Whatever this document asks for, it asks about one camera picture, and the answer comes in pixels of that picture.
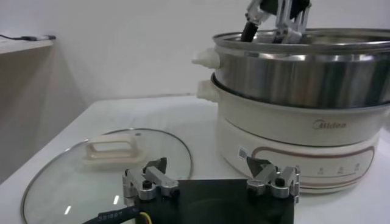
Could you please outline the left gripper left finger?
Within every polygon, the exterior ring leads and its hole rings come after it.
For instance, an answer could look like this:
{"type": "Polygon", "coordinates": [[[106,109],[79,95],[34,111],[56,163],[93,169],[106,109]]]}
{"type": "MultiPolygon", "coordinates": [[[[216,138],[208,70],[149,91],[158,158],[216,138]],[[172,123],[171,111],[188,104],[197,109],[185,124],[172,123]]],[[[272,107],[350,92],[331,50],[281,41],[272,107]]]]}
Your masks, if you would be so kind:
{"type": "Polygon", "coordinates": [[[166,157],[149,161],[141,170],[126,169],[122,175],[122,193],[126,206],[136,200],[152,201],[157,197],[177,200],[180,196],[179,182],[166,176],[166,157]]]}

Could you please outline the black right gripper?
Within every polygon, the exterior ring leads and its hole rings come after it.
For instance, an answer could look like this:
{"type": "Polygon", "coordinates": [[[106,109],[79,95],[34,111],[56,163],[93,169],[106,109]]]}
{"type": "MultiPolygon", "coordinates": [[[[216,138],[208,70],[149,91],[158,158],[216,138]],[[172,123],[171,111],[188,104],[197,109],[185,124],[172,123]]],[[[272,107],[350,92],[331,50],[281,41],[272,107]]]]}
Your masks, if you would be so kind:
{"type": "Polygon", "coordinates": [[[310,0],[251,0],[245,14],[242,42],[252,42],[258,27],[270,15],[276,16],[275,44],[297,44],[307,28],[310,0]]]}

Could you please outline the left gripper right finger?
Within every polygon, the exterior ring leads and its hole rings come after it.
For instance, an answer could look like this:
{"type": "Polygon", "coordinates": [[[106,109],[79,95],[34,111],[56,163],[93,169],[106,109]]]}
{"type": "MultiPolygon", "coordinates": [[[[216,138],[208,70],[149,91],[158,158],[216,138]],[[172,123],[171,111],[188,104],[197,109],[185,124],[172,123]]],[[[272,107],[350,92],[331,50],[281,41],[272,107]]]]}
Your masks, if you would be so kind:
{"type": "Polygon", "coordinates": [[[286,166],[283,170],[266,159],[247,157],[252,178],[246,181],[247,193],[252,197],[270,194],[274,198],[300,200],[300,169],[286,166]]]}

